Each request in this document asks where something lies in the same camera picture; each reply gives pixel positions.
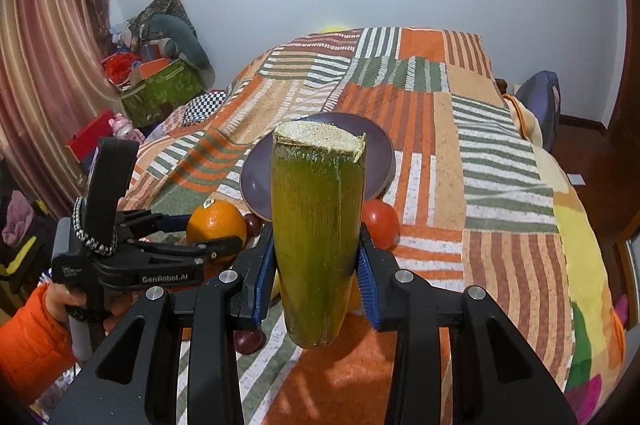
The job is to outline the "left hand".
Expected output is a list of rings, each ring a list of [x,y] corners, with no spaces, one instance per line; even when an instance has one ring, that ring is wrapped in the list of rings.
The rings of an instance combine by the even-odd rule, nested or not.
[[[81,307],[86,303],[86,294],[81,291],[70,291],[63,284],[49,283],[43,295],[43,306],[55,321],[68,323],[68,307]],[[111,315],[103,322],[105,333],[109,334],[116,327],[124,314],[134,302],[131,293],[116,296],[111,301],[109,312]]]

